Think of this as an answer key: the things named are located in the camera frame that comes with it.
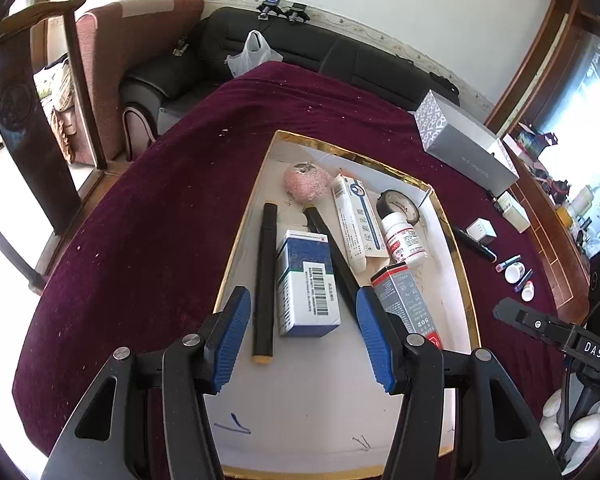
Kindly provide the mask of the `white gloved hand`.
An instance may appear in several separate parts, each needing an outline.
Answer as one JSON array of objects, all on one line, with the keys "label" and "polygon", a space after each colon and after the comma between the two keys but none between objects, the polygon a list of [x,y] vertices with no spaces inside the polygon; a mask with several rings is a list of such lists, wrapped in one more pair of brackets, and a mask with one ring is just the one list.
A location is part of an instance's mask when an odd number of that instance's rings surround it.
[{"label": "white gloved hand", "polygon": [[566,395],[562,389],[556,390],[544,403],[540,421],[542,434],[553,452],[566,442],[566,437],[571,439],[574,450],[567,452],[567,461],[562,467],[563,476],[578,469],[600,440],[600,401],[585,415],[577,418],[575,422],[570,422],[569,432],[566,432],[566,425],[558,422],[558,414],[565,400]]}]

